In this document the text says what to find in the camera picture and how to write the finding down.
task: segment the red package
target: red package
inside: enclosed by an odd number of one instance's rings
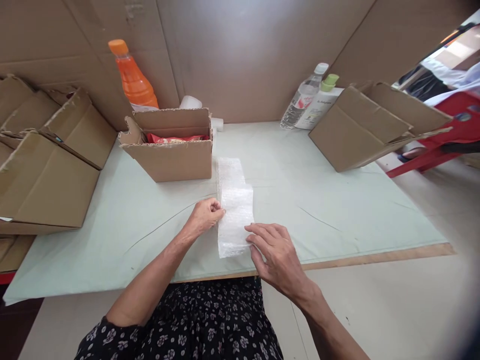
[[[184,143],[187,141],[199,141],[199,140],[208,140],[208,135],[194,135],[188,137],[159,137],[152,133],[146,135],[148,142],[150,144],[177,144]]]

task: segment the hand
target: hand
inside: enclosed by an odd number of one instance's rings
[[[258,275],[292,300],[311,282],[304,273],[287,228],[278,224],[252,223],[246,238]]]
[[[214,197],[200,200],[195,204],[181,233],[195,240],[214,226],[224,215],[225,209],[220,207],[220,203]]]

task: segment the red plastic chair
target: red plastic chair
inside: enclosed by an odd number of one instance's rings
[[[456,92],[435,106],[438,110],[453,117],[443,127],[453,127],[449,132],[440,133],[419,140],[428,151],[405,164],[396,167],[386,174],[389,178],[405,174],[410,170],[423,173],[462,155],[461,153],[445,153],[440,146],[446,143],[467,144],[480,141],[480,96],[473,92]]]

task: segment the floral print dress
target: floral print dress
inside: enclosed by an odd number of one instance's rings
[[[170,284],[145,327],[103,319],[75,360],[283,359],[258,277]]]

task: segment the light green table cover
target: light green table cover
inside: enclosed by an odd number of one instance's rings
[[[253,186],[255,221],[286,226],[303,264],[447,242],[378,165],[337,173],[305,130],[281,130],[278,122],[225,125],[213,155],[211,179],[155,183],[115,145],[83,227],[38,236],[6,303],[125,288],[194,204],[216,196],[215,156],[240,158]],[[191,247],[173,281],[250,270],[249,254],[219,258],[212,229]]]

